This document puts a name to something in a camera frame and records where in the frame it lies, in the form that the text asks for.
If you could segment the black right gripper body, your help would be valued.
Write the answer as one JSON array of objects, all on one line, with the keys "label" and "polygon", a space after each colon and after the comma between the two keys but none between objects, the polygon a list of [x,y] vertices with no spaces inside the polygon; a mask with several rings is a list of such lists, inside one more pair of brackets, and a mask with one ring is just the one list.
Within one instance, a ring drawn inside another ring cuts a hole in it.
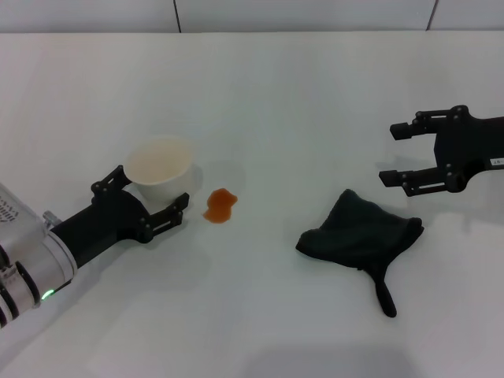
[{"label": "black right gripper body", "polygon": [[464,191],[477,174],[503,168],[503,118],[476,118],[467,106],[447,111],[434,145],[445,190]]}]

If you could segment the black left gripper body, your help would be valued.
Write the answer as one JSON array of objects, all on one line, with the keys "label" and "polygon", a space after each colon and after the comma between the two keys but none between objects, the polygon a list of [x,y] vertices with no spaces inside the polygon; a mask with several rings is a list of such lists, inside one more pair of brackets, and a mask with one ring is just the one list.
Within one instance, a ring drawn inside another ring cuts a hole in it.
[{"label": "black left gripper body", "polygon": [[79,268],[122,240],[152,240],[149,213],[127,191],[94,197],[86,209],[55,226],[52,232],[68,247]]}]

